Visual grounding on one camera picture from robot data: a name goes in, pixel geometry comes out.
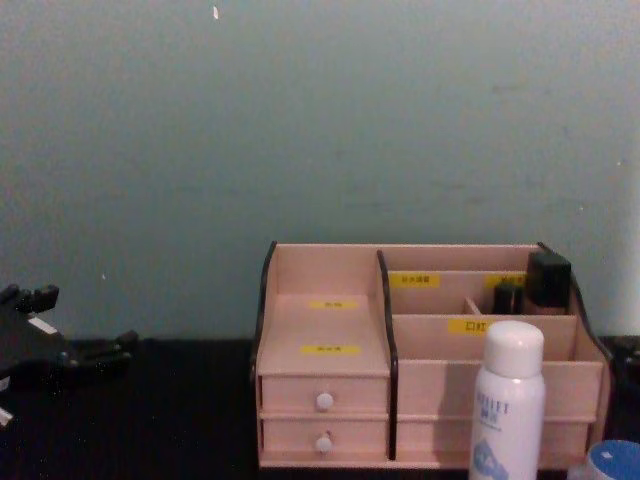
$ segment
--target pink wooden organizer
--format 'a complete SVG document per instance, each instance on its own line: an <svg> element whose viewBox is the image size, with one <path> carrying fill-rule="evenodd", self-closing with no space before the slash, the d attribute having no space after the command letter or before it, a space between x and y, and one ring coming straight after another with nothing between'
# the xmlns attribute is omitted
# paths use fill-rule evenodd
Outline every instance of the pink wooden organizer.
<svg viewBox="0 0 640 480"><path fill-rule="evenodd" d="M541 248L274 242L251 358L260 467L466 468L483 331L508 318L545 336L540 468L582 462L613 377L575 279L562 315L486 314Z"/></svg>

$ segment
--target label sticker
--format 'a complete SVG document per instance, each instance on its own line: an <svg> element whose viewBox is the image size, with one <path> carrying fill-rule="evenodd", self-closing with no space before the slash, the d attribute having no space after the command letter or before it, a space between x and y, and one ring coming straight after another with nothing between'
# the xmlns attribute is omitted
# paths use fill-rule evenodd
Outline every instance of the label sticker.
<svg viewBox="0 0 640 480"><path fill-rule="evenodd" d="M309 302L310 308L358 308L358 302L352 300L312 300Z"/></svg>
<svg viewBox="0 0 640 480"><path fill-rule="evenodd" d="M57 333L58 331L53 328L51 325L49 325L47 322L45 322L44 320L41 320L38 317L33 317L29 319L29 323L31 325L33 325L36 328L39 328L40 330L42 330L44 333L46 333L47 335L52 335L54 333Z"/></svg>
<svg viewBox="0 0 640 480"><path fill-rule="evenodd" d="M449 333L461 335L484 335L493 320L478 318L452 318L449 320Z"/></svg>
<svg viewBox="0 0 640 480"><path fill-rule="evenodd" d="M434 288L440 286L440 275L433 272L391 272L391 288Z"/></svg>
<svg viewBox="0 0 640 480"><path fill-rule="evenodd" d="M359 355L357 345L303 345L300 347L303 355Z"/></svg>
<svg viewBox="0 0 640 480"><path fill-rule="evenodd" d="M489 288L495 288L499 283L509 282L519 287L524 287L527 274L522 273L492 273L484 278L484 284Z"/></svg>

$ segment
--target blue-gray wall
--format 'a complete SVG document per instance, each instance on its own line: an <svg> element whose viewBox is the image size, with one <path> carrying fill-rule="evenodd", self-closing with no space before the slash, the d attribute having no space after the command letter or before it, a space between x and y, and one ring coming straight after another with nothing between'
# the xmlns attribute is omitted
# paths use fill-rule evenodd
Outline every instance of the blue-gray wall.
<svg viewBox="0 0 640 480"><path fill-rule="evenodd" d="M217 7L0 2L0 281L65 332L248 336L271 239L545 240L640 332L636 2Z"/></svg>

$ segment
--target small drawer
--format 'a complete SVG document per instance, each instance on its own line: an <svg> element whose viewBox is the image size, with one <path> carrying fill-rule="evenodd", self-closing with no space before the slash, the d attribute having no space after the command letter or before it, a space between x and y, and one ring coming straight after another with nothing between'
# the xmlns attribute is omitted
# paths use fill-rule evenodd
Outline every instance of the small drawer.
<svg viewBox="0 0 640 480"><path fill-rule="evenodd" d="M262 411L387 413L386 378L262 377Z"/></svg>
<svg viewBox="0 0 640 480"><path fill-rule="evenodd" d="M266 452L310 453L317 459L343 453L387 452L385 420L264 420Z"/></svg>

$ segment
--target drawer knob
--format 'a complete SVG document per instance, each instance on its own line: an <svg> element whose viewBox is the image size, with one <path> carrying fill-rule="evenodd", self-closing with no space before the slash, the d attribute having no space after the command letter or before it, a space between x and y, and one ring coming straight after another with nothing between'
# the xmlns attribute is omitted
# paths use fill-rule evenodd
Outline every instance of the drawer knob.
<svg viewBox="0 0 640 480"><path fill-rule="evenodd" d="M333 395L323 392L316 397L316 407L318 410L329 410L333 407Z"/></svg>
<svg viewBox="0 0 640 480"><path fill-rule="evenodd" d="M327 433L316 440L316 451L320 453L329 453L332 448L333 442Z"/></svg>

